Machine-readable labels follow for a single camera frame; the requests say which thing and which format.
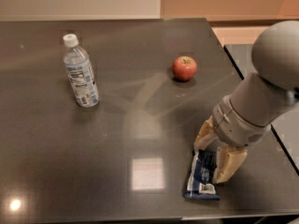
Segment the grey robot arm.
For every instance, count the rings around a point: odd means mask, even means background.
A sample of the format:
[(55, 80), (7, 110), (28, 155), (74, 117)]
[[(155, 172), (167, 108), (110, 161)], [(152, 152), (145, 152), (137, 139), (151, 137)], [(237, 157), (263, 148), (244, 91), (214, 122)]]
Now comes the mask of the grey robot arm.
[(229, 180), (248, 155), (247, 148), (270, 131), (271, 123), (298, 106), (299, 21), (264, 30), (251, 51), (255, 70), (214, 107), (194, 141), (204, 150), (216, 140), (215, 184)]

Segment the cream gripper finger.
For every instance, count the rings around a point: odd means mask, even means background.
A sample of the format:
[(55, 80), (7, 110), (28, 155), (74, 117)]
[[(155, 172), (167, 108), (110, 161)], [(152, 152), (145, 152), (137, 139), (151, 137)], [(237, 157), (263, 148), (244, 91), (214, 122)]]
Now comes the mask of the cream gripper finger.
[(198, 134), (196, 135), (193, 143), (193, 148), (195, 151), (205, 150), (217, 139), (218, 136), (215, 133), (215, 129), (213, 126), (213, 117), (210, 117), (203, 123)]
[(213, 183), (220, 184), (228, 181), (243, 164), (248, 151), (241, 147), (219, 146), (216, 154), (216, 169)]

